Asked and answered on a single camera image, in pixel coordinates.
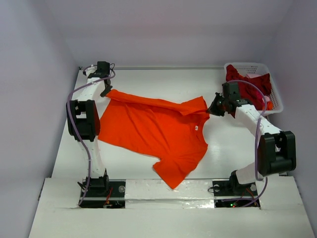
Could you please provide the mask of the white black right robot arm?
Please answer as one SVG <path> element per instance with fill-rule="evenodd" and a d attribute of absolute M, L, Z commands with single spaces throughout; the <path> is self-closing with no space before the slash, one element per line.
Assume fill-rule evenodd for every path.
<path fill-rule="evenodd" d="M 293 171 L 297 165 L 295 134 L 271 124 L 264 117 L 265 111 L 259 112 L 250 100 L 241 97 L 238 84 L 238 80 L 224 83 L 207 113 L 221 117 L 228 113 L 242 123 L 255 138 L 255 160 L 233 171 L 229 180 L 213 183 L 214 194 L 220 196 L 239 196 L 256 181 Z"/>

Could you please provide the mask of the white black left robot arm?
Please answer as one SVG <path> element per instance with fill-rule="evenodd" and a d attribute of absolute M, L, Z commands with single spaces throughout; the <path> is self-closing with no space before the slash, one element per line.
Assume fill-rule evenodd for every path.
<path fill-rule="evenodd" d="M 99 61 L 83 70 L 87 83 L 75 89 L 66 102 L 68 131 L 81 147 L 87 161 L 87 176 L 79 183 L 86 191 L 94 191 L 99 196 L 109 192 L 109 178 L 102 162 L 98 146 L 101 122 L 97 110 L 97 100 L 112 89 L 111 64 Z"/>

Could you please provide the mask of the orange t shirt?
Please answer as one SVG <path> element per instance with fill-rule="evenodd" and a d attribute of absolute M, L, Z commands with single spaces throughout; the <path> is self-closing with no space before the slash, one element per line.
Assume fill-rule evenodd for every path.
<path fill-rule="evenodd" d="M 178 104 L 117 90 L 107 98 L 98 139 L 157 157 L 154 171 L 171 189 L 177 188 L 208 150 L 203 128 L 210 116 L 204 98 Z"/>

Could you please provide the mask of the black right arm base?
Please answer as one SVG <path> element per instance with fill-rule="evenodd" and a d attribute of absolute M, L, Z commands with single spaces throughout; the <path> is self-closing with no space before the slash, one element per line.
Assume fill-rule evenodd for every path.
<path fill-rule="evenodd" d="M 255 183 L 234 187 L 229 180 L 213 180 L 208 192 L 213 194 L 215 208 L 243 207 L 258 195 Z"/>

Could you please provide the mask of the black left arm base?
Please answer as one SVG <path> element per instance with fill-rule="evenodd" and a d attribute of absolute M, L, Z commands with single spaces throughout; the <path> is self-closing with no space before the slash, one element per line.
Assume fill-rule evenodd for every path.
<path fill-rule="evenodd" d="M 91 179 L 88 191 L 79 205 L 81 208 L 125 208 L 126 180 L 110 180 L 104 185 L 101 179 Z"/>

